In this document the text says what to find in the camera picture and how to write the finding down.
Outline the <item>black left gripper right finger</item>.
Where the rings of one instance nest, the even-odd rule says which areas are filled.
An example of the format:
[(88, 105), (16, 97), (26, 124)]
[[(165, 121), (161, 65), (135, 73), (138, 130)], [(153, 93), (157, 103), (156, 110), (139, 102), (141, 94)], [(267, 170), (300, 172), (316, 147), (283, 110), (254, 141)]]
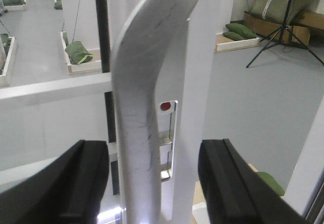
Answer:
[(210, 223), (306, 223), (272, 190), (229, 139), (205, 139), (198, 175)]

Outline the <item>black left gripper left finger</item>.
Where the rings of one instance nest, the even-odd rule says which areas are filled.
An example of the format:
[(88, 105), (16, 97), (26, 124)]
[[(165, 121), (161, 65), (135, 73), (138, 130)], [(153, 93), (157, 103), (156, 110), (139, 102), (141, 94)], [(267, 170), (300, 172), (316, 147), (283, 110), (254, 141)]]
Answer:
[(108, 176), (106, 142), (80, 140), (1, 193), (1, 223), (96, 223)]

